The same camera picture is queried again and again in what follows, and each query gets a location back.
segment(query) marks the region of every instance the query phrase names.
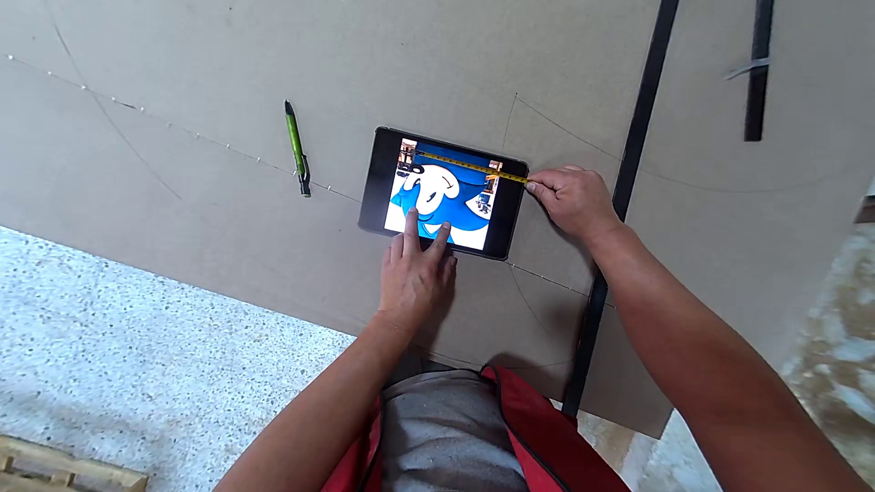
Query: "cartoon image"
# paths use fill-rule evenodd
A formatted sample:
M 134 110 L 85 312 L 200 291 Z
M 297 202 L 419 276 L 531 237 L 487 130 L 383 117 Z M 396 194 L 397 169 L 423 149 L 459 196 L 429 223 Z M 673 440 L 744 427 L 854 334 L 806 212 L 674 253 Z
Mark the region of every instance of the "cartoon image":
M 482 250 L 498 177 L 440 158 L 496 171 L 501 168 L 500 162 L 487 158 L 403 139 L 385 227 L 404 231 L 404 216 L 416 207 L 420 236 L 437 237 L 441 224 L 449 221 L 449 242 Z

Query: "person's left hand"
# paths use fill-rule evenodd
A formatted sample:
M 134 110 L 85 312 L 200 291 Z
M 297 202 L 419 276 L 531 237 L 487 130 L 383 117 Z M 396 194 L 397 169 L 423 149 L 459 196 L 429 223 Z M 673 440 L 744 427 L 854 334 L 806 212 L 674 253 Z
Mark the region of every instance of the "person's left hand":
M 456 258 L 444 258 L 450 223 L 444 222 L 437 239 L 426 250 L 419 248 L 417 218 L 411 208 L 404 233 L 392 238 L 383 255 L 379 316 L 398 329 L 416 331 L 455 278 Z

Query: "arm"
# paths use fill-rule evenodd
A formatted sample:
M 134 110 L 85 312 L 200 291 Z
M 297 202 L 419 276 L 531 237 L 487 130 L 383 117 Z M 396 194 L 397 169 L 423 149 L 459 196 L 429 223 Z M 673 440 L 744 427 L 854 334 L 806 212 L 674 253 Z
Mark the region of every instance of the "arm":
M 453 280 L 443 258 L 450 224 L 425 252 L 418 212 L 386 250 L 380 308 L 336 361 L 291 400 L 216 485 L 216 492 L 319 490 L 361 431 L 370 405 L 417 329 Z
M 604 272 L 635 351 L 724 490 L 869 490 L 766 361 L 620 222 L 597 173 L 569 165 L 529 178 Z

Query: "yellow measuring tape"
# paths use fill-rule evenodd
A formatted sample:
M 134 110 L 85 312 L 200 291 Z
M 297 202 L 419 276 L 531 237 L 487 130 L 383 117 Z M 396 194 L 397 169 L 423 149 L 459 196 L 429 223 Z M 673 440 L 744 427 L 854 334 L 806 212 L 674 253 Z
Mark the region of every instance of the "yellow measuring tape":
M 451 159 L 451 158 L 443 158 L 440 156 L 436 156 L 434 154 L 429 154 L 427 152 L 416 151 L 416 153 L 423 156 L 423 157 L 426 157 L 426 158 L 433 158 L 435 160 L 442 160 L 444 162 L 449 162 L 450 164 L 461 165 L 462 167 L 467 167 L 468 169 L 473 169 L 474 171 L 482 171 L 490 176 L 498 176 L 499 178 L 510 179 L 512 181 L 519 181 L 523 184 L 529 182 L 528 179 L 521 178 L 519 176 L 514 176 L 513 174 L 507 174 L 506 172 L 495 171 L 491 167 L 483 167 L 482 165 L 468 164 L 468 163 L 462 162 L 460 160 Z

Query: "person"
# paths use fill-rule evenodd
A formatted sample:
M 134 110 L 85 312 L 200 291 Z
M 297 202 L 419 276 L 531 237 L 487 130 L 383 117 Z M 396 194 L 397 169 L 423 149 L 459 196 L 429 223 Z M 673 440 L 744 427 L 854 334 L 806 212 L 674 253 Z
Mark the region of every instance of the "person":
M 597 173 L 567 165 L 529 179 L 604 272 L 632 346 L 724 490 L 870 490 L 766 361 L 618 219 Z M 425 251 L 416 231 L 413 211 L 382 259 L 374 317 L 215 490 L 626 489 L 573 422 L 507 369 L 424 373 L 383 389 L 454 279 L 449 224 Z

